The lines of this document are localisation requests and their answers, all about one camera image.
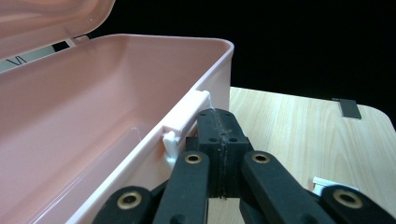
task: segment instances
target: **box lid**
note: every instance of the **box lid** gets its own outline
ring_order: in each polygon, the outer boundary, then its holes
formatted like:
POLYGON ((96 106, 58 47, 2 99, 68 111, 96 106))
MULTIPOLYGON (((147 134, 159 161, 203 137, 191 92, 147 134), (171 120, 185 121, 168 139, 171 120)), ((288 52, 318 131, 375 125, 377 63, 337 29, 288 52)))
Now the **box lid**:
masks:
POLYGON ((115 0, 2 0, 0 60, 87 34, 115 0))

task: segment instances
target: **wooden table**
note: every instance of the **wooden table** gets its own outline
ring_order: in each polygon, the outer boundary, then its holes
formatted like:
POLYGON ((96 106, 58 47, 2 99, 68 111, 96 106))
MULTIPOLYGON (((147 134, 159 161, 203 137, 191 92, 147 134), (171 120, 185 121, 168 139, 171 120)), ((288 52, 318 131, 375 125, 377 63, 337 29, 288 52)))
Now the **wooden table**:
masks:
MULTIPOLYGON (((256 150, 273 154, 305 188, 313 177, 356 187, 396 217, 396 132, 381 111, 358 105, 343 118, 339 103, 231 87, 230 111, 256 150)), ((238 199, 211 199, 208 223, 244 223, 238 199)))

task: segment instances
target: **pink plastic box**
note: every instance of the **pink plastic box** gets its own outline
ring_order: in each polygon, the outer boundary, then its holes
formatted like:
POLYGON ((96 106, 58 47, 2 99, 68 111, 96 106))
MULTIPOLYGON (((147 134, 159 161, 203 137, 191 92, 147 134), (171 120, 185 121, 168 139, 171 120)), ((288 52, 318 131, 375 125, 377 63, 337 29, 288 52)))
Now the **pink plastic box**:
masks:
POLYGON ((1 2, 1 60, 72 47, 0 73, 0 223, 89 223, 116 189, 169 177, 199 110, 228 109, 229 41, 74 38, 113 4, 1 2))

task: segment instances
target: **wooden tabletop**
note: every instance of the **wooden tabletop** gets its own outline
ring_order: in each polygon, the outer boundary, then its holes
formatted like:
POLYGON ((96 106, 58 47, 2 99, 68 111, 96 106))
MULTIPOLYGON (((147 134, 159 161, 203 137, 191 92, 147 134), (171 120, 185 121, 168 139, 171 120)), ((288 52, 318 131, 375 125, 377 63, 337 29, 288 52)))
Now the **wooden tabletop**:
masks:
MULTIPOLYGON (((358 188, 396 217, 396 132, 388 116, 358 105, 231 87, 234 113, 255 150, 274 155, 305 189, 314 176, 358 188)), ((244 223, 238 199, 210 199, 208 223, 244 223)))

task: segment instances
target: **black background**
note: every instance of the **black background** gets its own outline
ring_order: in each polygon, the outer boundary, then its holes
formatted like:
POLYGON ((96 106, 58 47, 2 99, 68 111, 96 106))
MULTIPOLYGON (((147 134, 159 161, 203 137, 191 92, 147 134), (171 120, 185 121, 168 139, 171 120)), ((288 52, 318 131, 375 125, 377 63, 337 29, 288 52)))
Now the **black background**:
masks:
POLYGON ((396 1, 117 0, 91 38, 217 37, 234 43, 235 87, 356 100, 396 123, 396 1))

